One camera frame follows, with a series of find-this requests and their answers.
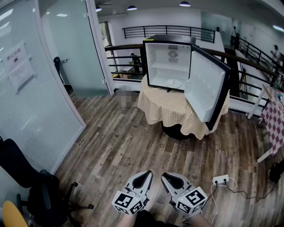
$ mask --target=white table leg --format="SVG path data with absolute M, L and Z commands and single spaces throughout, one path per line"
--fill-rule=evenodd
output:
M 259 94 L 259 96 L 258 96 L 258 98 L 257 98 L 257 101 L 256 101 L 256 103 L 255 103 L 254 106 L 253 106 L 252 111 L 251 111 L 251 112 L 249 113 L 249 115 L 248 115 L 248 119 L 250 119 L 250 118 L 252 117 L 254 111 L 255 111 L 256 108 L 258 107 L 258 105 L 259 105 L 259 103 L 260 103 L 260 101 L 261 101 L 261 99 L 262 99 L 262 97 L 263 97 L 263 94 L 264 94 L 264 89 L 261 90 L 261 92 L 260 92 L 260 94 Z
M 265 152 L 265 154 L 263 156 L 261 156 L 259 159 L 257 159 L 257 162 L 260 163 L 262 162 L 264 159 L 266 159 L 269 155 L 271 154 L 270 149 Z

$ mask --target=wooden floor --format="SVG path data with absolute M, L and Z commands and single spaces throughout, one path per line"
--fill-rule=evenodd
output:
M 73 181 L 79 183 L 73 201 L 95 206 L 94 210 L 74 213 L 83 226 L 116 226 L 121 215 L 112 208 L 112 199 L 127 179 L 140 171 L 150 169 L 154 173 L 147 209 L 157 220 L 182 226 L 184 217 L 168 204 L 170 196 L 160 180 L 163 172 L 183 174 L 208 196 L 212 178 L 229 174 L 237 181 L 237 190 L 262 197 L 271 189 L 268 169 L 274 161 L 283 159 L 281 150 L 260 164 L 256 162 L 269 148 L 264 125 L 238 113 L 223 115 L 216 132 L 201 141 L 177 141 L 162 131 L 161 123 L 147 124 L 144 113 L 136 107 L 138 94 L 133 95 L 130 107 L 122 107 L 118 95 L 71 98 L 87 127 L 56 175 L 62 189 Z M 258 203 L 225 187 L 218 187 L 215 198 L 215 226 L 272 227 L 284 219 L 284 177 Z M 211 222 L 214 214 L 210 199 L 204 215 Z

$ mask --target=electrical outlet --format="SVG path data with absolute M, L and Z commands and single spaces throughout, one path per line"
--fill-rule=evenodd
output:
M 213 184 L 216 184 L 215 181 L 217 181 L 218 184 L 221 184 L 221 183 L 224 183 L 224 179 L 226 179 L 226 182 L 229 181 L 229 176 L 228 174 L 227 175 L 223 175 L 223 176 L 216 176 L 216 177 L 213 177 Z

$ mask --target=open refrigerator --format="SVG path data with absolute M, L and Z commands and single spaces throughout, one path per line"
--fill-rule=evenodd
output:
M 229 91 L 230 67 L 195 45 L 194 37 L 154 35 L 143 45 L 148 85 L 184 91 L 211 130 Z

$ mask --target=black office chair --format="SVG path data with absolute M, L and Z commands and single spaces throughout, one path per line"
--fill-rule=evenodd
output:
M 80 223 L 72 218 L 71 212 L 94 208 L 92 204 L 87 207 L 70 204 L 72 189 L 78 184 L 74 182 L 67 194 L 62 195 L 58 190 L 58 178 L 45 170 L 37 172 L 12 139 L 3 141 L 0 137 L 0 166 L 19 185 L 31 188 L 28 201 L 22 201 L 20 195 L 17 195 L 17 205 L 21 212 L 23 212 L 22 206 L 27 206 L 39 225 L 58 226 L 65 223 L 68 218 L 74 227 L 80 227 Z

